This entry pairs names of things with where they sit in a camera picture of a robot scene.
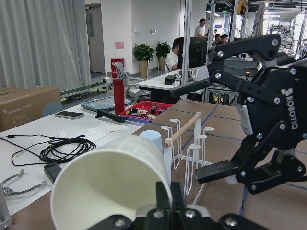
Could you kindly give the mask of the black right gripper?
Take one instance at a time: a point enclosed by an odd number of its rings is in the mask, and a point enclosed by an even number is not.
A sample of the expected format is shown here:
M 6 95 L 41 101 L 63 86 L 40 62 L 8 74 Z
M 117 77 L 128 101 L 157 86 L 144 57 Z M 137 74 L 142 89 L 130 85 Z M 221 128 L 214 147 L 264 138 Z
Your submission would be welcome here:
M 246 137 L 229 161 L 239 165 L 232 176 L 251 194 L 307 179 L 307 167 L 295 155 L 297 144 L 307 138 L 307 61 L 279 52 L 280 44 L 278 34 L 269 34 L 208 49 L 210 81 L 239 93 Z M 252 80 L 224 70 L 224 60 L 239 53 L 262 63 Z

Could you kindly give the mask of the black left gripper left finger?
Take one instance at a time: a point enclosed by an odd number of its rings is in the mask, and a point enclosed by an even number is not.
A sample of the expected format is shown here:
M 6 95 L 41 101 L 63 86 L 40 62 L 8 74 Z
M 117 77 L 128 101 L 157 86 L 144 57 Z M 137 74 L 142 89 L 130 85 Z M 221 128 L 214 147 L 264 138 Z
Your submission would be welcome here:
M 169 230 L 171 227 L 171 206 L 165 186 L 156 182 L 156 210 L 155 221 L 158 230 Z

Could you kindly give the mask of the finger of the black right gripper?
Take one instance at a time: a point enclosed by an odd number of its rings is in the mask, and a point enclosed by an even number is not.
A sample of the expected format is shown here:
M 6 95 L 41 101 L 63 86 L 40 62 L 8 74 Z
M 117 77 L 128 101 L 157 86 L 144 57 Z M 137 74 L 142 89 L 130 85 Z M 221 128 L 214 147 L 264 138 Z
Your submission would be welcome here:
M 193 69 L 193 81 L 183 83 L 170 90 L 170 95 L 175 98 L 184 94 L 207 88 L 211 85 L 210 74 L 206 65 Z
M 199 184 L 215 181 L 234 175 L 239 165 L 228 160 L 203 166 L 195 170 Z

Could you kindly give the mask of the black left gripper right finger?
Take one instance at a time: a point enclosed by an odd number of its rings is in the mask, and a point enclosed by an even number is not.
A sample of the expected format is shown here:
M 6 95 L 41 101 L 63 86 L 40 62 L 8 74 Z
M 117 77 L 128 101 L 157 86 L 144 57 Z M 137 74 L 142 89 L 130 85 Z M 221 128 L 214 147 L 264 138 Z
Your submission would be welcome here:
M 171 182 L 170 189 L 173 197 L 171 229 L 183 230 L 183 218 L 186 210 L 186 202 L 180 182 Z

